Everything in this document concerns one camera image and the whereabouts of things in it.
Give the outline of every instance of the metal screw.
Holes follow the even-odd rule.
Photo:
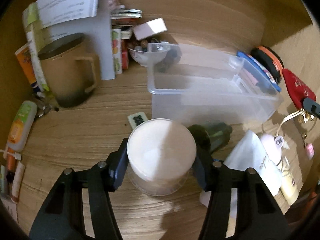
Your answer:
[[[63,173],[64,173],[65,175],[69,175],[71,172],[72,172],[72,169],[71,169],[71,168],[66,168],[66,169],[63,171]]]
[[[216,168],[220,168],[222,166],[221,162],[213,162],[212,165]]]
[[[107,166],[107,163],[105,161],[98,162],[99,168],[104,168],[105,166]]]
[[[251,175],[253,175],[253,174],[256,174],[257,172],[256,172],[256,170],[254,169],[254,168],[248,168],[247,169],[247,171],[251,174]]]

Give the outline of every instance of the brown mug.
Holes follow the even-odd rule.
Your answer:
[[[38,53],[48,86],[62,107],[84,102],[100,79],[99,57],[87,53],[84,34],[57,39]]]

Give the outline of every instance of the cup lid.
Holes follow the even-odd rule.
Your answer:
[[[188,172],[196,158],[196,143],[182,124],[169,119],[151,119],[131,133],[127,152],[138,176],[166,182]]]
[[[59,38],[48,45],[44,46],[39,52],[39,60],[45,60],[55,57],[68,49],[75,47],[84,41],[84,33],[74,33],[62,38]]]

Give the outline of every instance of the bowl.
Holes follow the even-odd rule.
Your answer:
[[[164,50],[159,51],[138,51],[129,49],[131,57],[143,67],[148,67],[148,60],[151,59],[152,64],[157,64],[162,61],[170,50],[170,46],[163,46]]]

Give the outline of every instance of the dark mug lid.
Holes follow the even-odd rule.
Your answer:
[[[59,38],[44,46],[39,52],[39,60],[55,57],[68,49],[71,49],[84,41],[84,33],[74,33]]]

